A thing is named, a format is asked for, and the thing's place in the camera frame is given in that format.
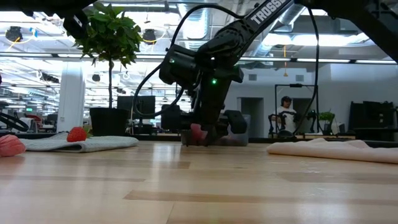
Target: tree trunk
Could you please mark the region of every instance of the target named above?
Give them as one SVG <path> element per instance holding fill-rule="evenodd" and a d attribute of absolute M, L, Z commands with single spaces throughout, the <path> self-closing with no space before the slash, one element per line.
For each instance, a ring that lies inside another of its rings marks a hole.
<path fill-rule="evenodd" d="M 112 109 L 112 68 L 113 68 L 113 63 L 112 59 L 109 60 L 109 108 Z"/>

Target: beige cloth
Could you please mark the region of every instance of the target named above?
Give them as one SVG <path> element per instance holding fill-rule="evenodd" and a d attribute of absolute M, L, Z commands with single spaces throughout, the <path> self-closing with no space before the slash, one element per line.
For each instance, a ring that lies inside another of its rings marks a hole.
<path fill-rule="evenodd" d="M 324 139 L 314 139 L 308 142 L 280 142 L 268 146 L 267 152 L 269 154 L 290 156 L 309 156 L 398 164 L 398 148 L 371 148 L 360 140 L 328 142 Z"/>

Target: wooden tabletop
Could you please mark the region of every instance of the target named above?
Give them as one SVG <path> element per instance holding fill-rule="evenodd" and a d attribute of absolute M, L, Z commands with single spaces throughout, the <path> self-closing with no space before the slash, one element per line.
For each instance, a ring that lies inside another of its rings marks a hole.
<path fill-rule="evenodd" d="M 0 223 L 398 223 L 396 165 L 268 155 L 265 144 L 0 158 Z"/>

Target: doorway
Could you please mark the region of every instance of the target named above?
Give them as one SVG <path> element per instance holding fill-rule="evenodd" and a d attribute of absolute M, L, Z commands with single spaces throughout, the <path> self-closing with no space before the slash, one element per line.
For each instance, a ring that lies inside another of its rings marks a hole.
<path fill-rule="evenodd" d="M 307 109 L 308 104 L 311 102 L 311 98 L 293 98 L 292 106 L 293 110 L 300 114 L 301 116 L 307 116 L 305 110 Z M 309 133 L 312 124 L 312 119 L 308 120 L 304 118 L 303 124 L 301 125 L 300 129 L 298 129 L 298 133 Z M 314 130 L 317 131 L 317 122 L 314 124 Z"/>
<path fill-rule="evenodd" d="M 264 99 L 240 98 L 242 114 L 250 115 L 249 138 L 264 138 Z"/>

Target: white shirt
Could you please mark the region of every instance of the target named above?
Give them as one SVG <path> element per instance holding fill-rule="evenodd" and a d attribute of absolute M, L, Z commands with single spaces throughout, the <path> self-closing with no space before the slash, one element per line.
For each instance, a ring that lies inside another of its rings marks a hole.
<path fill-rule="evenodd" d="M 296 113 L 296 111 L 293 109 L 284 108 L 283 106 L 280 106 L 277 108 L 277 112 L 275 113 L 275 111 L 274 111 L 273 114 L 279 114 L 283 111 Z M 284 113 L 283 115 L 286 116 L 285 117 L 285 122 L 286 122 L 285 130 L 290 131 L 291 133 L 294 132 L 296 130 L 296 124 L 293 122 L 294 116 L 291 114 L 288 114 L 288 113 Z M 281 126 L 282 125 L 278 123 L 278 130 L 280 130 Z"/>

